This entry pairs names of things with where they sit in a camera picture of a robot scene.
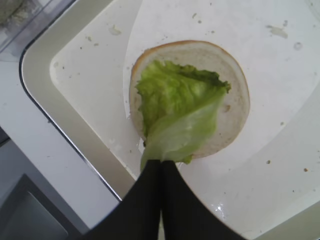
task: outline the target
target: green lettuce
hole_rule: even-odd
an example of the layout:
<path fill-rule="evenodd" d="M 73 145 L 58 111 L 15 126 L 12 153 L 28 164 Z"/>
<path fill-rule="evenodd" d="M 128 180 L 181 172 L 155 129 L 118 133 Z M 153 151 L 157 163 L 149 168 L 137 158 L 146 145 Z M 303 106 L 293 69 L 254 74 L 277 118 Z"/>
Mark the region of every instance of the green lettuce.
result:
<path fill-rule="evenodd" d="M 151 159 L 189 163 L 214 134 L 218 108 L 231 86 L 216 72 L 155 60 L 136 88 L 146 137 L 143 169 Z"/>

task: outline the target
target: black object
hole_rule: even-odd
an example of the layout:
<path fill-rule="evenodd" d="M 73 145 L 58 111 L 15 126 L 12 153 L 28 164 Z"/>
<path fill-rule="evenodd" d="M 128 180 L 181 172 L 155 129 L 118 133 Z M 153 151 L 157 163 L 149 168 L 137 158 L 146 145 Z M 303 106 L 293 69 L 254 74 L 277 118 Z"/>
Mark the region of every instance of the black object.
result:
<path fill-rule="evenodd" d="M 83 240 L 156 240 L 161 209 L 158 160 L 148 161 L 139 179 L 109 216 Z"/>
<path fill-rule="evenodd" d="M 25 174 L 0 198 L 0 240 L 74 240 L 80 236 Z"/>
<path fill-rule="evenodd" d="M 194 195 L 173 161 L 149 160 L 118 207 L 82 240 L 244 240 Z"/>
<path fill-rule="evenodd" d="M 0 146 L 9 139 L 5 131 L 0 127 Z"/>

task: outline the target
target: clear plastic container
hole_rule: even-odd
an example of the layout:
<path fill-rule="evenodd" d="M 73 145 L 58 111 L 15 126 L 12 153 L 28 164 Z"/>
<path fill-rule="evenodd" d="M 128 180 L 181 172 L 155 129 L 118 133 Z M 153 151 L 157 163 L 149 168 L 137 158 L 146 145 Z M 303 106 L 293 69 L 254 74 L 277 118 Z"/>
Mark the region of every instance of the clear plastic container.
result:
<path fill-rule="evenodd" d="M 6 22 L 0 24 L 0 61 L 18 61 L 27 44 L 74 1 L 24 0 Z"/>

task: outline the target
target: gray surface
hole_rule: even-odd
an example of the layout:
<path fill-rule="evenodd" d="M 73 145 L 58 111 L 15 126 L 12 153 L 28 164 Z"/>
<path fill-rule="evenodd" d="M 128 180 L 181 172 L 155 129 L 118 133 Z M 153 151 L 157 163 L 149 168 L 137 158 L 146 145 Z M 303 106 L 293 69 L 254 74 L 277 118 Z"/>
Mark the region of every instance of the gray surface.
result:
<path fill-rule="evenodd" d="M 50 161 L 50 158 L 48 157 L 47 159 L 43 159 L 44 164 L 46 161 Z M 89 228 L 84 224 L 84 222 L 60 197 L 60 195 L 26 158 L 14 142 L 9 140 L 6 144 L 0 147 L 0 198 L 8 192 L 10 187 L 22 174 L 27 174 L 27 176 L 82 234 L 88 231 Z"/>
<path fill-rule="evenodd" d="M 67 237 L 68 233 L 60 223 L 27 192 L 9 219 L 0 239 L 65 240 Z"/>
<path fill-rule="evenodd" d="M 8 139 L 8 135 L 0 127 L 0 145 Z"/>
<path fill-rule="evenodd" d="M 256 240 L 319 240 L 320 202 L 289 218 Z"/>

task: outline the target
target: water droplet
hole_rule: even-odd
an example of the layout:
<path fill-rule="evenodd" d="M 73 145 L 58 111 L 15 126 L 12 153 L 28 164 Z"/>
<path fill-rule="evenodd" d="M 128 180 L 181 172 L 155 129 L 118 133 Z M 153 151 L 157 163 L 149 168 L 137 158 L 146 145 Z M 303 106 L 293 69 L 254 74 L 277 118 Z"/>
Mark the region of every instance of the water droplet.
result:
<path fill-rule="evenodd" d="M 297 51 L 301 50 L 303 47 L 302 43 L 301 42 L 296 42 L 294 45 L 293 45 L 293 48 Z"/>

